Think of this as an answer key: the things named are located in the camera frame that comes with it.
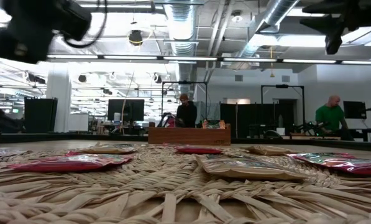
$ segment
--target bald man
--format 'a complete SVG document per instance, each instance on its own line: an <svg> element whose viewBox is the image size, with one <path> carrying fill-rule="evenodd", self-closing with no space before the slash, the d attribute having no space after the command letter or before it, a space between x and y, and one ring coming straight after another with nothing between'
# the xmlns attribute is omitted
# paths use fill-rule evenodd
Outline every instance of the bald man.
<svg viewBox="0 0 371 224"><path fill-rule="evenodd" d="M340 96L330 96L327 103L316 110L315 120L329 123L322 128L324 134L335 133L340 130L340 123L344 130L348 130L344 112L339 106L340 100Z"/></svg>

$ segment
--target ceiling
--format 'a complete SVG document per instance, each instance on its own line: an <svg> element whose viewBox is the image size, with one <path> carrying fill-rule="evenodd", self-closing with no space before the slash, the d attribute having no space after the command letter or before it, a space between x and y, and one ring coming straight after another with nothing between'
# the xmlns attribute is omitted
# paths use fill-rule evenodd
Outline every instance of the ceiling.
<svg viewBox="0 0 371 224"><path fill-rule="evenodd" d="M84 0L77 0L80 4L85 4ZM282 40L283 36L291 35L291 40L287 44L263 46L256 52L259 57L273 58L302 58L302 59L370 59L371 47L364 44L371 41L371 31L368 35L357 35L355 37L348 35L349 42L340 48L336 55L326 55L324 50L323 37L315 30L299 24L304 16L300 14L301 8L318 0L300 1L296 8L280 24L280 30L277 34L272 34L274 40ZM235 1L232 10L240 10L242 20L238 22L229 20L225 29L224 38L218 48L218 55L223 53L235 55L242 50L248 43L248 27L253 16L264 12L267 0ZM197 51L196 54L206 56L208 54L209 41L211 40L214 21L224 19L216 18L216 12L219 7L219 0L206 1L204 5L198 6L196 17L197 33ZM93 13L91 28L84 41L93 40L103 23L102 13ZM0 27L6 25L10 17L0 10ZM171 55L172 48L169 37L168 21L163 14L148 13L120 13L110 12L103 36L91 47L86 49L74 49L62 41L61 37L56 37L50 46L50 54L101 54L101 55ZM128 41L128 35L131 30L141 30L144 41L140 47L131 45ZM308 47L308 41L319 42L316 47ZM31 73L45 81L48 81L48 71L51 62L40 62L37 65L31 65L20 62L8 61L0 58L0 85L17 86L17 88L0 88L0 98L6 96L44 96L46 85L37 84L38 88L32 88L35 84L27 80L27 73ZM81 100L89 104L92 97L150 97L160 96L161 84L153 81L153 76L158 74L165 81L176 81L176 64L168 63L117 63L117 62L88 62L79 60L69 62L71 67L71 79L73 80L73 99L84 97ZM258 67L261 70L271 68L270 63L261 63ZM305 69L305 65L295 64L275 64L274 69L292 69L293 72L299 72ZM78 81L79 75L86 75L88 81L81 83ZM100 87L111 88L112 95L105 95ZM172 91L167 97L175 99L178 92ZM81 103L73 103L73 109L82 109Z"/></svg>

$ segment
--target green shirt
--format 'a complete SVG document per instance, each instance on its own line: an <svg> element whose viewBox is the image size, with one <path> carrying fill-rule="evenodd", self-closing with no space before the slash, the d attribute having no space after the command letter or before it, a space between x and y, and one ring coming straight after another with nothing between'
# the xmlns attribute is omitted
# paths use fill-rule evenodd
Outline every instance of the green shirt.
<svg viewBox="0 0 371 224"><path fill-rule="evenodd" d="M315 120L317 122L329 122L324 128L331 131L340 129L340 121L344 118L344 112L340 106L330 108L326 105L316 110Z"/></svg>

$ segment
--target man in black shirt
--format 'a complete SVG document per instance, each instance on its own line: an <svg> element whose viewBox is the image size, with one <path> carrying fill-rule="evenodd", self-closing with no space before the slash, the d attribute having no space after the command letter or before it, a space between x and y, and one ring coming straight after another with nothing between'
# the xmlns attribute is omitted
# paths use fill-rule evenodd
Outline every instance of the man in black shirt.
<svg viewBox="0 0 371 224"><path fill-rule="evenodd" d="M183 128L194 128L196 117L198 116L198 109L189 100L187 94L181 94L181 105L177 108L177 118L182 121Z"/></svg>

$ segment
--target man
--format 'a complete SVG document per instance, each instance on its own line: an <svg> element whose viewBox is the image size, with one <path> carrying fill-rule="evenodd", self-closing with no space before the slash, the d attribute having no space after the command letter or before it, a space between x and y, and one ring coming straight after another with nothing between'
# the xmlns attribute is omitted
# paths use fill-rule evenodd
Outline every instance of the man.
<svg viewBox="0 0 371 224"><path fill-rule="evenodd" d="M342 140L353 141L348 131L344 112L339 106L340 100L340 96L330 96L327 103L316 110L315 120L318 123L327 123L327 125L321 128L323 134L340 134Z"/></svg>
<svg viewBox="0 0 371 224"><path fill-rule="evenodd" d="M198 109L192 101L188 99L187 94L181 94L181 105L177 108L177 118L182 122L183 128L194 128Z"/></svg>

